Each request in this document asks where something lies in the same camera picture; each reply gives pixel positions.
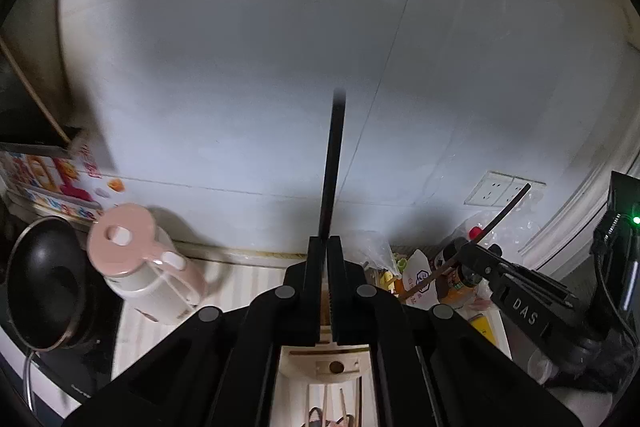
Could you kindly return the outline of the wooden chopstick white tip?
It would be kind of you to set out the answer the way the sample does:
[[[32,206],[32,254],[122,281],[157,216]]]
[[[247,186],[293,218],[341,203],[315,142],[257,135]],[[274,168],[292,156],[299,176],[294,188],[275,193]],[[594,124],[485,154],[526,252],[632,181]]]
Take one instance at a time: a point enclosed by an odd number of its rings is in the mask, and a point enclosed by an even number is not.
[[[326,427],[326,413],[328,413],[329,404],[329,388],[328,384],[323,385],[323,397],[322,397],[322,412],[321,412],[321,427]]]

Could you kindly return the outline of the black chopstick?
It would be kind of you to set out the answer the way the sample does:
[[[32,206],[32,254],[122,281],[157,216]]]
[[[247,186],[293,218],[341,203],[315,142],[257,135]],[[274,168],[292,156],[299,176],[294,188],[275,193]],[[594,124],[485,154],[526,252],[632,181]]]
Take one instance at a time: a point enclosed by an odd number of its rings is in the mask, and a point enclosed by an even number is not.
[[[530,184],[525,183],[524,186],[521,188],[521,190],[518,192],[518,194],[516,194],[510,200],[510,202],[508,202],[502,208],[502,210],[498,213],[498,215],[494,219],[492,219],[488,223],[488,225],[486,225],[486,227],[482,231],[480,231],[480,233],[477,234],[475,239],[473,239],[473,243],[474,244],[480,243],[480,241],[484,239],[516,207],[516,205],[518,205],[519,202],[521,202],[521,200],[525,197],[525,195],[529,190],[530,190]],[[398,300],[401,303],[405,303],[408,299],[410,299],[417,293],[420,293],[422,289],[425,289],[426,286],[430,285],[434,280],[437,280],[439,277],[441,277],[444,274],[448,274],[451,271],[452,267],[456,264],[457,257],[458,255],[454,254],[448,261],[446,261],[443,265],[441,265],[437,270],[432,272],[426,279],[424,279],[420,283],[417,283],[416,285],[413,286],[413,288],[408,289],[408,291],[405,291],[404,293],[400,294],[398,296]]]
[[[346,94],[343,90],[333,93],[331,119],[326,148],[326,167],[324,167],[318,239],[322,249],[326,250],[333,218],[335,194],[340,170],[340,158],[343,143]]]

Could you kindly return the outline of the clear plastic bag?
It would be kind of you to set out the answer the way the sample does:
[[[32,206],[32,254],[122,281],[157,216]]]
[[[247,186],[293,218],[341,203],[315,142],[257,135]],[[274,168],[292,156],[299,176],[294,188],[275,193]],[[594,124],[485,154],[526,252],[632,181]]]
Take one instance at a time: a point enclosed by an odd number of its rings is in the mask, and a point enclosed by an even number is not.
[[[371,268],[388,271],[394,277],[399,277],[390,243],[375,231],[351,231],[342,238],[343,254],[346,260],[362,265],[364,269]]]

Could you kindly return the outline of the striped cat tablecloth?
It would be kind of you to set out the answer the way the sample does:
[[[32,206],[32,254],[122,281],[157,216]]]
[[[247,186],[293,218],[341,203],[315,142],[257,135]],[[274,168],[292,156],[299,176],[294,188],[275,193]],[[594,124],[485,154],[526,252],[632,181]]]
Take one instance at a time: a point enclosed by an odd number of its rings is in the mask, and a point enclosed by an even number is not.
[[[202,305],[214,306],[224,312],[249,305],[259,294],[282,284],[285,274],[283,268],[235,265],[221,261],[198,260],[196,265],[209,283],[209,293]],[[116,336],[112,376],[117,377],[124,373],[175,329],[174,325],[164,325],[147,319],[134,309],[133,305],[125,303]],[[331,389],[329,393],[326,419],[338,421],[342,417],[340,391]],[[346,391],[345,395],[348,413],[354,415],[355,400],[349,391]],[[318,407],[322,410],[322,397],[322,385],[298,383],[280,375],[277,380],[271,424],[303,425],[310,409]]]

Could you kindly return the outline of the beige cylindrical utensil holder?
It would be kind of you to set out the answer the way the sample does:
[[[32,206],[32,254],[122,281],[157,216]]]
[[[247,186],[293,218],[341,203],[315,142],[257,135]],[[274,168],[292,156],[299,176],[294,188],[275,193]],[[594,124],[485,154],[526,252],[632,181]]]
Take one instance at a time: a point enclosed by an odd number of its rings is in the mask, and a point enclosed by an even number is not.
[[[331,329],[329,286],[321,287],[320,340],[314,347],[284,347],[279,371],[290,381],[327,385],[355,401],[363,397],[364,380],[371,375],[370,348],[367,345],[340,346]]]

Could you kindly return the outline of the red cap sauce bottle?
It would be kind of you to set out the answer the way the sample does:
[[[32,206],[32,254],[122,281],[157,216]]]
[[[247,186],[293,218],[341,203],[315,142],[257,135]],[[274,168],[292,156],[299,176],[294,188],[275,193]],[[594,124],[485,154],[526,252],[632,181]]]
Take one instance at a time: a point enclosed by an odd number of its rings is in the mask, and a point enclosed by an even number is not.
[[[478,243],[484,239],[484,229],[478,225],[474,225],[474,227],[470,228],[469,231],[466,232],[466,239],[472,243]]]

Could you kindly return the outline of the pink white electric kettle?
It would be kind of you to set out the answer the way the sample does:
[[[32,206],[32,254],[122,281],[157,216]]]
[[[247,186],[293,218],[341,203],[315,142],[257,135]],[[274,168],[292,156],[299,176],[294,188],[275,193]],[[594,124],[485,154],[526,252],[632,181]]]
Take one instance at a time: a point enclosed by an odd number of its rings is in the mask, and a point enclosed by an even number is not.
[[[87,251],[107,286],[152,322],[179,323],[208,293],[200,269],[142,206],[107,210],[91,227]]]

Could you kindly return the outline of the black induction cooktop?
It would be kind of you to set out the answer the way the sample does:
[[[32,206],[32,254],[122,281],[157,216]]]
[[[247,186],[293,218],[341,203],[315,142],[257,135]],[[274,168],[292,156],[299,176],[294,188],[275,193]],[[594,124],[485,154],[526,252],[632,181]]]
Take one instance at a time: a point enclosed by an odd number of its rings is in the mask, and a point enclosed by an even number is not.
[[[38,355],[37,366],[53,384],[84,403],[112,380],[115,341],[98,339]]]

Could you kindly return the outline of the white wall socket panel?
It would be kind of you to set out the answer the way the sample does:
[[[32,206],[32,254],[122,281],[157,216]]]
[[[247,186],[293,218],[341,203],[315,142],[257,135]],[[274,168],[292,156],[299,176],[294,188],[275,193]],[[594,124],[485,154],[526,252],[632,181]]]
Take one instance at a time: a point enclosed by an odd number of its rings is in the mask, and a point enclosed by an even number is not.
[[[476,207],[503,207],[511,202],[526,184],[529,184],[529,190],[534,192],[543,192],[546,188],[546,184],[541,181],[510,176],[510,174],[497,171],[487,171],[474,186],[464,203],[467,206]]]

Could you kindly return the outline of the colourful wall sticker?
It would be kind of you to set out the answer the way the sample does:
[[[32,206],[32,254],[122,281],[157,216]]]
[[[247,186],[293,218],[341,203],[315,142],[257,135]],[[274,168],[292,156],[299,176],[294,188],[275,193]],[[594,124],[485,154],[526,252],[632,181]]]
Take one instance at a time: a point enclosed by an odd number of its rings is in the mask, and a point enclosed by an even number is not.
[[[86,143],[70,158],[2,150],[1,176],[10,196],[82,221],[128,202],[124,181],[103,174]]]

